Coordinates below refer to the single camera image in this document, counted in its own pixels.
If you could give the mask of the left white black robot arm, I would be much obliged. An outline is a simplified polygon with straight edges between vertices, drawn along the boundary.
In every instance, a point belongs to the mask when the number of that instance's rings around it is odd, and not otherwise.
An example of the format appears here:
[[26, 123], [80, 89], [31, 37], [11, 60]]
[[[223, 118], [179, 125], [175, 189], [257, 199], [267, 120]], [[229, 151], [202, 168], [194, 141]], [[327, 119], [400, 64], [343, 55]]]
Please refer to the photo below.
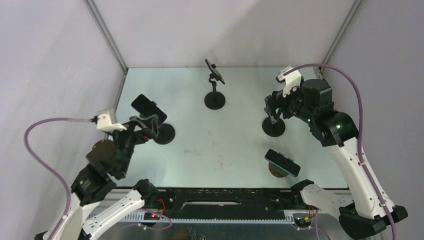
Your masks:
[[112, 139], [100, 140], [92, 147], [86, 155], [88, 164], [72, 185], [66, 187], [64, 213], [49, 230], [36, 234], [36, 240], [97, 240], [131, 212], [153, 208], [158, 202], [158, 189], [148, 179], [141, 179], [122, 199], [99, 214], [89, 216], [116, 187], [114, 179], [126, 177], [135, 146], [155, 139], [159, 127], [155, 115], [132, 116], [120, 124], [105, 112], [90, 121]]

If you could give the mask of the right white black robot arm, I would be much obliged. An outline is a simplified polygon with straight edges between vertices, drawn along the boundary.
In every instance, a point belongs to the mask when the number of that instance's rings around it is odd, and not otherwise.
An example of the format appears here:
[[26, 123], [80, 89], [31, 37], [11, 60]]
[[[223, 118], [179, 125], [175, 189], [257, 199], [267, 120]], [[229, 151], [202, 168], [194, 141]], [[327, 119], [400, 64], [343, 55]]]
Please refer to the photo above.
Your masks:
[[311, 134], [331, 153], [351, 192], [350, 198], [343, 198], [306, 179], [291, 188], [295, 208], [311, 205], [325, 211], [355, 240], [377, 235], [407, 218], [406, 208], [396, 205], [376, 180], [359, 145], [359, 130], [347, 113], [335, 110], [332, 88], [325, 80], [302, 79], [264, 101], [272, 125], [291, 117], [308, 124]]

